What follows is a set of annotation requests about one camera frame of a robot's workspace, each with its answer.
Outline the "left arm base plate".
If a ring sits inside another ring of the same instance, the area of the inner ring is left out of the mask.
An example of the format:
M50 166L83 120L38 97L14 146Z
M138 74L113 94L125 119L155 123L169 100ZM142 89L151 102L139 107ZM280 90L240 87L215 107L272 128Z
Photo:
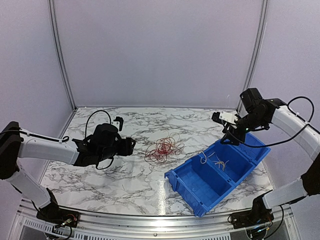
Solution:
M80 213L73 210L61 209L57 211L37 210L36 217L59 227L72 227L78 225Z

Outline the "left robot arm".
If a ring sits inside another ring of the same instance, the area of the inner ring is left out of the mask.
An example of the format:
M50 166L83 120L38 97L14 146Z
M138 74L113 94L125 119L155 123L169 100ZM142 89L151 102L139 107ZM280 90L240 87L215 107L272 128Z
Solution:
M41 217L58 223L64 215L54 194L28 174L18 160L35 158L75 167L98 167L106 159L132 155L136 142L131 137L122 138L121 130L122 127L103 123L83 140L51 138L26 131L12 121L0 133L0 178L33 201Z

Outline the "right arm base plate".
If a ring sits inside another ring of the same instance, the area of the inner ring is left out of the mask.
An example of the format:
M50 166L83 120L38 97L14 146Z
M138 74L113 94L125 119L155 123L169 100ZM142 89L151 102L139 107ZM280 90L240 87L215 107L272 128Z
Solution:
M271 210L244 210L234 212L229 215L227 221L233 225L234 229L253 227L265 223L270 223L274 220L274 215Z

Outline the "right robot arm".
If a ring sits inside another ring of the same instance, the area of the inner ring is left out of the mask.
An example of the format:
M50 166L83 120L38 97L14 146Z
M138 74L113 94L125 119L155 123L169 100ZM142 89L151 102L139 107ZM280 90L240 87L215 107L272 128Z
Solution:
M230 218L258 224L274 209L320 195L320 125L312 126L315 105L308 97L285 102L263 98L257 88L248 88L239 98L243 113L219 110L211 118L222 125L220 143L248 147L251 133L266 142L261 148L271 149L263 163L273 189L255 197L249 210Z

